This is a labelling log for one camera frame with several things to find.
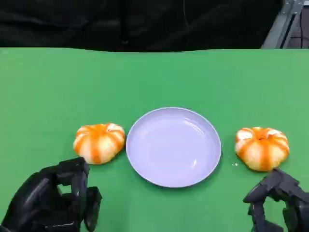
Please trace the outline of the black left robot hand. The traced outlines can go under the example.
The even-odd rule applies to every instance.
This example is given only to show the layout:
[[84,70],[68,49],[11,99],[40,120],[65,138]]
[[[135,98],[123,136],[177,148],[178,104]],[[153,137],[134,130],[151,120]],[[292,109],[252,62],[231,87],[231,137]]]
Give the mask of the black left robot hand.
[[102,200],[88,187],[89,166],[82,157],[32,174],[13,196],[0,224],[2,232],[93,232]]

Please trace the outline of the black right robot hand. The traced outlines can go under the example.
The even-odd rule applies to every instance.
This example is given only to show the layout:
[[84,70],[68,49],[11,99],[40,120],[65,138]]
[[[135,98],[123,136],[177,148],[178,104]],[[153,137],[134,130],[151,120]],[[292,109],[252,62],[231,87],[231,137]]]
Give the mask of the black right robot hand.
[[248,215],[252,217],[252,232],[282,232],[283,227],[266,220],[264,202],[267,197],[285,202],[282,210],[284,222],[289,232],[309,230],[309,194],[299,181],[279,168],[273,169],[243,199],[248,203]]

